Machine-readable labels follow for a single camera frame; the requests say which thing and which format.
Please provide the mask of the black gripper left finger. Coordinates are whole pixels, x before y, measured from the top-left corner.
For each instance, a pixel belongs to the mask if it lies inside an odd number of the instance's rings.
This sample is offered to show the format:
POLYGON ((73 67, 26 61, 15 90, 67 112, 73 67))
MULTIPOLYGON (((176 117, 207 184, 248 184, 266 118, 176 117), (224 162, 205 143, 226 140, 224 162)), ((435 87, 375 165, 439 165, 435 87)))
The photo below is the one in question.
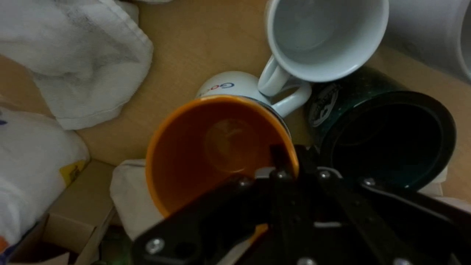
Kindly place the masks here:
POLYGON ((132 248, 135 265, 216 265, 270 215, 269 178, 224 181, 158 223, 132 248))

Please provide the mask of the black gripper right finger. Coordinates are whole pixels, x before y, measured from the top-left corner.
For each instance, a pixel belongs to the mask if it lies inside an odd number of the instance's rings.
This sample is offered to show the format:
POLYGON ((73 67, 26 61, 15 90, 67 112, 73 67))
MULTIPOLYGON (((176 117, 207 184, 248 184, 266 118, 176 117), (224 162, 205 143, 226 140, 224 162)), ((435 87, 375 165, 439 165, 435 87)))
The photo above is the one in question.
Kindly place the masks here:
POLYGON ((317 183, 380 265, 471 265, 470 214, 417 192, 319 168, 317 183))

